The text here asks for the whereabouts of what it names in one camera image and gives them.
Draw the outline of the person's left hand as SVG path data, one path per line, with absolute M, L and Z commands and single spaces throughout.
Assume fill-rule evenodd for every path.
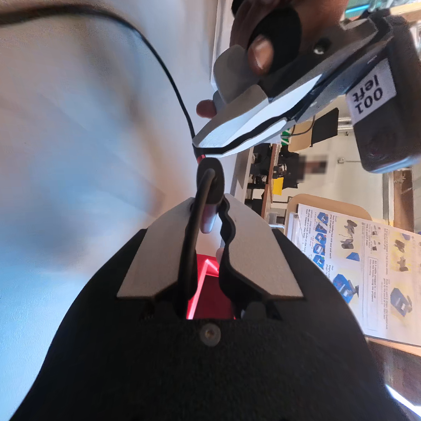
M 241 46 L 251 71 L 269 75 L 292 62 L 336 26 L 348 1 L 244 0 L 232 2 L 229 46 Z

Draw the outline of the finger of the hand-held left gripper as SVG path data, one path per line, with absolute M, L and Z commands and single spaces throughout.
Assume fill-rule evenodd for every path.
M 259 85 L 252 85 L 239 95 L 194 137 L 197 148 L 223 148 L 237 138 L 250 133 L 260 124 L 282 116 L 307 95 L 321 78 L 321 74 L 302 83 L 287 94 L 272 101 Z
M 289 129 L 296 124 L 295 119 L 281 118 L 275 121 L 272 118 L 264 123 L 259 124 L 255 129 L 240 135 L 228 145 L 220 148 L 205 148 L 205 157 L 226 157 L 248 150 L 251 147 L 262 143 L 265 140 L 272 139 L 275 135 L 284 129 Z

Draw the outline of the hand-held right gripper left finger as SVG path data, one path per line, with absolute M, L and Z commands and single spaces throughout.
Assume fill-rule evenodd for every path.
M 193 202 L 193 197 L 186 199 L 147 228 L 117 293 L 118 298 L 155 298 L 177 282 Z

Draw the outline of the red plastic bin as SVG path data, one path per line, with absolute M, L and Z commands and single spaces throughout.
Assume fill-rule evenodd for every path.
M 235 319 L 232 303 L 219 285 L 215 257 L 197 255 L 197 290 L 188 303 L 186 319 Z

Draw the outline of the grey USB hub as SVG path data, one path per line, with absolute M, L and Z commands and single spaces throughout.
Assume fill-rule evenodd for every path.
M 222 164 L 214 157 L 206 157 L 200 161 L 196 176 L 197 188 L 199 187 L 205 172 L 210 169 L 215 172 L 215 175 L 207 194 L 203 216 L 200 223 L 200 230 L 203 234 L 210 234 L 213 229 L 220 205 L 224 198 L 225 189 L 224 170 Z

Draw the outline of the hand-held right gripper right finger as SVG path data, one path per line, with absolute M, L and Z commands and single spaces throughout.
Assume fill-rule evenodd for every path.
M 267 299 L 301 299 L 303 293 L 269 224 L 234 196 L 219 210 L 224 263 L 242 284 Z

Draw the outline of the clear page holder bar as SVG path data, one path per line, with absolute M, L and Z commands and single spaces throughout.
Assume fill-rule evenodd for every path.
M 298 213 L 289 213 L 288 221 L 285 222 L 285 235 L 300 251 L 303 251 L 304 228 Z

